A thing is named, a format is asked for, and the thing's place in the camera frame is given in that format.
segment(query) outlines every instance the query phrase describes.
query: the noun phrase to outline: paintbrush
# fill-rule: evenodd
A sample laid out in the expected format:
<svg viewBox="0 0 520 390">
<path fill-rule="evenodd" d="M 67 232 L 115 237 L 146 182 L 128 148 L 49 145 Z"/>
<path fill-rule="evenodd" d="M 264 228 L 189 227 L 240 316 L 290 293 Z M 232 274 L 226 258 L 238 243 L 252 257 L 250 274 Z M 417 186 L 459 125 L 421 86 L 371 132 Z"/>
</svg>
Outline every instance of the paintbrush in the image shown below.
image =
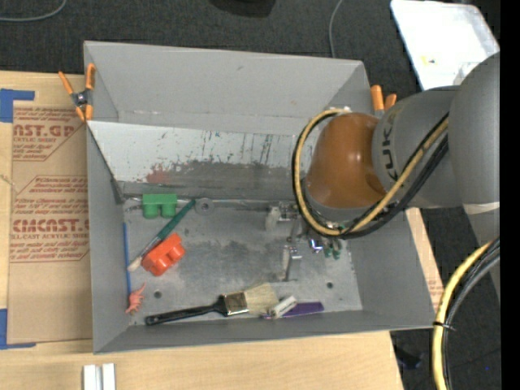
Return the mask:
<svg viewBox="0 0 520 390">
<path fill-rule="evenodd" d="M 145 317 L 145 323 L 146 325 L 159 325 L 160 323 L 191 318 L 192 316 L 210 312 L 219 312 L 225 317 L 246 313 L 265 314 L 276 303 L 278 303 L 278 297 L 275 291 L 269 283 L 264 283 L 243 292 L 220 295 L 213 305 L 173 310 L 172 312 L 147 316 Z"/>
</svg>

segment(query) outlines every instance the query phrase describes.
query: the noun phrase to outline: orange block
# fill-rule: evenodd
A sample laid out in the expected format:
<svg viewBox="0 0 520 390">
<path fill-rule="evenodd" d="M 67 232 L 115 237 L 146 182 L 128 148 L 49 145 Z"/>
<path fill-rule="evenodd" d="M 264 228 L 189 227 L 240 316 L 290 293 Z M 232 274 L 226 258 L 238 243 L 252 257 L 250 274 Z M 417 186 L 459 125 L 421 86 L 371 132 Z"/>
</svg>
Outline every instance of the orange block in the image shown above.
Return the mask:
<svg viewBox="0 0 520 390">
<path fill-rule="evenodd" d="M 151 249 L 142 259 L 141 265 L 152 275 L 162 275 L 184 256 L 185 250 L 180 242 L 179 235 L 173 233 L 154 249 Z"/>
</svg>

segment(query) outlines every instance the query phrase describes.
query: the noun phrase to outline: green block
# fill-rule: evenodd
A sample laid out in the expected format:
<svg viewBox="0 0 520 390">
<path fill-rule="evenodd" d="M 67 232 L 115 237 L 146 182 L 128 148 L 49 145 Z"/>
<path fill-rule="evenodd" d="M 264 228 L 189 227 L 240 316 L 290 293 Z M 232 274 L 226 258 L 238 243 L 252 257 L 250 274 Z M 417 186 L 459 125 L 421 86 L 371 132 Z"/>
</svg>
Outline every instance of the green block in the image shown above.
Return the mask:
<svg viewBox="0 0 520 390">
<path fill-rule="evenodd" d="M 177 195 L 174 193 L 145 193 L 143 195 L 143 216 L 147 219 L 157 218 L 159 210 L 164 218 L 176 216 Z"/>
</svg>

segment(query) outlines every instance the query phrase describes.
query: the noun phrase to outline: yellow cable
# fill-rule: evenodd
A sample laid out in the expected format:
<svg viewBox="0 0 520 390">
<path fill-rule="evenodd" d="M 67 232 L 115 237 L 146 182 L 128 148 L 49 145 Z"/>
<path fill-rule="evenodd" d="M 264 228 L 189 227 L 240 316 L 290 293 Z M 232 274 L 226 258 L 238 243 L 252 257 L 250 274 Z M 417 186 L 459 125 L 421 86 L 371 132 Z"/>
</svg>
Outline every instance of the yellow cable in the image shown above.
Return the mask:
<svg viewBox="0 0 520 390">
<path fill-rule="evenodd" d="M 297 203 L 300 207 L 301 213 L 305 217 L 305 220 L 310 224 L 310 226 L 316 230 L 317 232 L 325 235 L 325 236 L 340 236 L 344 234 L 348 228 L 343 229 L 332 229 L 329 227 L 323 226 L 319 221 L 317 221 L 314 216 L 310 213 L 307 208 L 305 199 L 303 197 L 303 192 L 301 190 L 301 182 L 300 182 L 300 162 L 301 162 L 301 151 L 303 150 L 303 145 L 307 137 L 309 136 L 310 131 L 314 128 L 317 122 L 322 119 L 326 119 L 327 117 L 331 117 L 334 115 L 341 115 L 347 113 L 346 110 L 334 108 L 330 110 L 322 111 L 320 114 L 316 115 L 311 121 L 305 126 L 301 135 L 298 139 L 295 153 L 294 153 L 294 172 L 293 172 L 293 183 L 294 183 L 294 191 L 296 194 Z M 361 221 L 359 221 L 351 230 L 351 232 L 355 232 L 360 228 L 367 225 L 374 217 L 392 200 L 393 196 L 399 190 L 399 188 L 403 185 L 405 180 L 410 176 L 412 170 L 417 166 L 419 161 L 423 158 L 426 151 L 435 143 L 435 141 L 440 137 L 440 135 L 448 128 L 448 117 L 446 117 L 439 127 L 425 140 L 421 149 L 418 149 L 417 153 L 412 157 L 409 161 L 408 165 L 405 167 L 405 170 L 401 173 L 401 176 L 397 178 L 396 183 L 390 188 L 387 194 L 379 201 L 378 205 Z"/>
<path fill-rule="evenodd" d="M 446 320 L 446 313 L 448 311 L 449 302 L 452 299 L 453 292 L 458 286 L 462 277 L 470 269 L 471 266 L 484 254 L 492 242 L 488 242 L 479 249 L 476 249 L 452 274 L 446 288 L 440 298 L 439 309 L 435 317 L 435 326 L 433 327 L 433 337 L 431 344 L 431 365 L 433 369 L 433 378 L 437 390 L 448 390 L 446 379 L 444 377 L 443 358 L 442 353 L 442 337 L 444 334 L 444 322 Z"/>
</svg>

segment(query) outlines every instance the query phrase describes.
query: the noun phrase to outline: brush bristles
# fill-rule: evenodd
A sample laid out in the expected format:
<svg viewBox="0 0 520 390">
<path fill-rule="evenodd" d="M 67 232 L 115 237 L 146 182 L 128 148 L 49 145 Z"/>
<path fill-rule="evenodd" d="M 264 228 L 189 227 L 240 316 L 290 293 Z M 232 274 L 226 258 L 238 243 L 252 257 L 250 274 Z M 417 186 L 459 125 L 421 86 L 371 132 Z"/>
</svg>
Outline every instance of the brush bristles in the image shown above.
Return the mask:
<svg viewBox="0 0 520 390">
<path fill-rule="evenodd" d="M 253 286 L 245 290 L 244 294 L 250 314 L 266 314 L 269 308 L 278 303 L 275 290 L 269 283 Z"/>
</svg>

